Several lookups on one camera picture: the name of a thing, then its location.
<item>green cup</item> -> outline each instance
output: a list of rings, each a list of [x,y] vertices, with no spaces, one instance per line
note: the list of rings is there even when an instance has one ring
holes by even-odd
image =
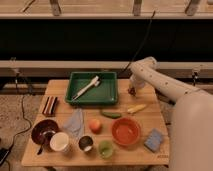
[[[110,141],[103,140],[98,145],[98,151],[103,159],[107,159],[112,156],[114,149]]]

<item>peach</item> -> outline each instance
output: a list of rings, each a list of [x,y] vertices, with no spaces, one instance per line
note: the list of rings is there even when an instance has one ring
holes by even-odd
[[[100,133],[101,128],[102,128],[101,121],[98,120],[98,119],[91,119],[91,120],[89,121],[89,128],[90,128],[90,130],[91,130],[93,133],[95,133],[95,134]]]

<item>cucumber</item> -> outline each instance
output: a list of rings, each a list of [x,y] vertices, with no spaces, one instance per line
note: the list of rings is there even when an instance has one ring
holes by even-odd
[[[112,119],[117,119],[117,118],[120,118],[122,116],[121,113],[117,113],[117,112],[104,112],[104,111],[101,110],[100,113],[103,116],[106,116],[106,117],[112,118]]]

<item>paper cup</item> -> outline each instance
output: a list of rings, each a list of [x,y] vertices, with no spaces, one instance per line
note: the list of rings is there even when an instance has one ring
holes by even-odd
[[[50,148],[53,151],[67,153],[70,150],[69,135],[64,132],[58,132],[50,140]]]

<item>sponge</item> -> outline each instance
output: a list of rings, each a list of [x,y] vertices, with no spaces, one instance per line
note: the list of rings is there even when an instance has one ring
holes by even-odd
[[[152,152],[159,150],[160,144],[163,142],[163,135],[156,129],[153,129],[148,138],[144,142],[144,145]]]

